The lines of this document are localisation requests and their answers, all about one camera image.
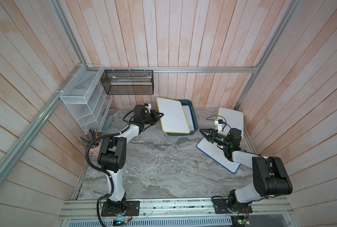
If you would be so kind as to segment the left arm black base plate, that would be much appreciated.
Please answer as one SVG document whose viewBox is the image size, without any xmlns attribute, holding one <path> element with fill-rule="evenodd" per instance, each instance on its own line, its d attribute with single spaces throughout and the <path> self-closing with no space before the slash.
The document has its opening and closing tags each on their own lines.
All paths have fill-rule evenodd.
<svg viewBox="0 0 337 227">
<path fill-rule="evenodd" d="M 138 216 L 140 211 L 139 201 L 112 201 L 103 203 L 101 216 L 103 217 L 128 217 Z"/>
</svg>

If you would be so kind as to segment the blue-framed whiteboard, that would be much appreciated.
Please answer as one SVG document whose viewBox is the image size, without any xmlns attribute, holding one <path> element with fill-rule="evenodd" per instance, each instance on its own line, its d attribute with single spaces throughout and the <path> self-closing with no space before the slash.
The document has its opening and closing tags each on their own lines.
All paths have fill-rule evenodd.
<svg viewBox="0 0 337 227">
<path fill-rule="evenodd" d="M 190 106 L 182 106 L 183 107 L 183 111 L 186 117 L 186 121 L 189 127 L 190 131 L 194 131 L 195 130 L 195 126 L 194 126 L 194 121 L 193 121 L 193 117 L 191 114 L 191 109 Z"/>
<path fill-rule="evenodd" d="M 196 147 L 233 174 L 235 174 L 240 167 L 239 163 L 229 161 L 224 156 L 223 151 L 218 148 L 215 143 L 210 143 L 205 138 L 202 138 Z"/>
</svg>

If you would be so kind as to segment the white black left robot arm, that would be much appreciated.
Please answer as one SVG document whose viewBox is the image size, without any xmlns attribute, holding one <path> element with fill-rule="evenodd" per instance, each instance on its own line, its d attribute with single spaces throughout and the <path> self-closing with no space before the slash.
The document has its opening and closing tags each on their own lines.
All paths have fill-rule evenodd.
<svg viewBox="0 0 337 227">
<path fill-rule="evenodd" d="M 98 165 L 106 175 L 109 190 L 109 193 L 102 197 L 106 200 L 103 208 L 115 214 L 124 213 L 127 210 L 126 191 L 121 173 L 127 159 L 127 144 L 164 116 L 163 113 L 151 109 L 150 104 L 137 105 L 131 113 L 134 115 L 129 120 L 127 119 L 129 113 L 123 117 L 123 121 L 127 123 L 123 130 L 105 135 L 101 139 L 98 154 Z"/>
</svg>

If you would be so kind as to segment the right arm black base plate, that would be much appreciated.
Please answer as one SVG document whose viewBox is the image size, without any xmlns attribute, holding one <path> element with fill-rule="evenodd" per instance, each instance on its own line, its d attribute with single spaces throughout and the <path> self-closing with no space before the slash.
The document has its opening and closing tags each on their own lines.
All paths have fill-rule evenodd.
<svg viewBox="0 0 337 227">
<path fill-rule="evenodd" d="M 252 213 L 253 210 L 249 203 L 239 203 L 235 199 L 225 199 L 219 196 L 211 198 L 216 214 L 228 213 Z"/>
</svg>

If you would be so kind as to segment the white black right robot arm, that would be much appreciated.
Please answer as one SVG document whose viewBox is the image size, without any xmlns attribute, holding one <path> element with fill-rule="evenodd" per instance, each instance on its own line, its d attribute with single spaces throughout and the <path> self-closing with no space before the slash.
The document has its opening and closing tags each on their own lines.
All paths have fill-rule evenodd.
<svg viewBox="0 0 337 227">
<path fill-rule="evenodd" d="M 250 167 L 253 182 L 231 190 L 228 195 L 228 210 L 232 213 L 249 211 L 249 205 L 268 197 L 290 195 L 293 186 L 282 160 L 279 157 L 264 157 L 243 151 L 240 147 L 241 130 L 231 128 L 227 135 L 216 129 L 200 129 L 203 138 L 217 145 L 224 155 L 224 160 Z"/>
</svg>

